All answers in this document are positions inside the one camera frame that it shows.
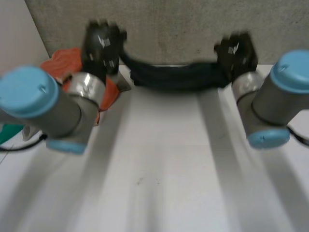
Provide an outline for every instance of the black cable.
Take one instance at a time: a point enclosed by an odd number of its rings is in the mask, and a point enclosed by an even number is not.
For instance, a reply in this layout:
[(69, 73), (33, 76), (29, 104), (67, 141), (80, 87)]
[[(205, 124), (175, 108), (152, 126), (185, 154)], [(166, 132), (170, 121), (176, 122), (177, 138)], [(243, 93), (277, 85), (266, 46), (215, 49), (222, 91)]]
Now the black cable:
[(18, 148), (4, 148), (4, 147), (0, 147), (0, 152), (8, 152), (8, 151), (23, 151), (23, 150), (27, 150), (29, 148), (34, 147), (35, 145), (39, 144), (41, 141), (46, 140), (47, 139), (47, 135), (46, 134), (42, 134), (40, 135), (39, 139), (31, 144), (28, 144), (26, 146), (22, 146), (22, 147), (18, 147)]
[(305, 145), (305, 146), (309, 146), (309, 139), (305, 138), (299, 134), (297, 134), (291, 127), (287, 127), (287, 129), (289, 130), (290, 134), (292, 136), (294, 136), (294, 138), (296, 140), (298, 140), (301, 144)]

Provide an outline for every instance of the light blue joint cap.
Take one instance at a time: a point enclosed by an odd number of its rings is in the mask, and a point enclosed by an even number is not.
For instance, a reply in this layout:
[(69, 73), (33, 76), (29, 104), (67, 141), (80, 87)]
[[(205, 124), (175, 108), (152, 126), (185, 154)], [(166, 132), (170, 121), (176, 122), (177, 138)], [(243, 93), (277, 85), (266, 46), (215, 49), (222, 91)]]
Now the light blue joint cap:
[(295, 50), (283, 55), (270, 71), (272, 82), (295, 93), (309, 93), (309, 50)]
[(255, 149), (270, 149), (282, 146), (290, 140), (287, 129), (262, 130), (250, 134), (248, 142)]
[(21, 66), (0, 79), (0, 108), (17, 118), (38, 117), (56, 103), (56, 81), (42, 69)]
[(61, 140), (47, 140), (46, 147), (52, 150), (81, 155), (85, 152), (86, 144), (79, 144)]

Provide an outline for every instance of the orange fabric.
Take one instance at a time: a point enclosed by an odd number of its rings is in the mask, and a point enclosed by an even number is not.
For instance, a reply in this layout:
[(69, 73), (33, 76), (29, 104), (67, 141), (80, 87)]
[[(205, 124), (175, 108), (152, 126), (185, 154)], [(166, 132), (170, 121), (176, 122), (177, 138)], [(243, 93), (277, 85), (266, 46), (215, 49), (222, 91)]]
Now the orange fabric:
[[(77, 47), (56, 51), (50, 60), (43, 62), (40, 67), (55, 79), (66, 79), (69, 74), (79, 72), (82, 68), (81, 50)], [(70, 82), (62, 86), (67, 91)], [(105, 93), (101, 102), (100, 110), (107, 110), (117, 99), (119, 91), (117, 86), (106, 78)]]

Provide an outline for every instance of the white table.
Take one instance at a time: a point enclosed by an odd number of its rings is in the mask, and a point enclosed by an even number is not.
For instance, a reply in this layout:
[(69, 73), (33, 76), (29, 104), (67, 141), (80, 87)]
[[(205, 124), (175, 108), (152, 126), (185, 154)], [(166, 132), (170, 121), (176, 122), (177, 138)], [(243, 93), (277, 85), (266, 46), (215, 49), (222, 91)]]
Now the white table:
[[(291, 123), (307, 135), (308, 116)], [(84, 155), (45, 144), (6, 155), (0, 232), (307, 232), (308, 196), (309, 150), (293, 138), (252, 150), (230, 87), (135, 87), (101, 118)]]

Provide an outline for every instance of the black fabric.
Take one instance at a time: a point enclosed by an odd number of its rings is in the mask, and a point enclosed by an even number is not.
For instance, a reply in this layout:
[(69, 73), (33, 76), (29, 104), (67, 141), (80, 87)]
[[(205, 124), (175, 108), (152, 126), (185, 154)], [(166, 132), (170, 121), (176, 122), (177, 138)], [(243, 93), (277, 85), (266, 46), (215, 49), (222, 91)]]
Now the black fabric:
[(135, 84), (162, 91), (199, 91), (224, 88), (230, 81), (216, 62), (195, 62), (181, 67), (156, 67), (131, 58), (126, 52), (120, 56), (131, 69)]

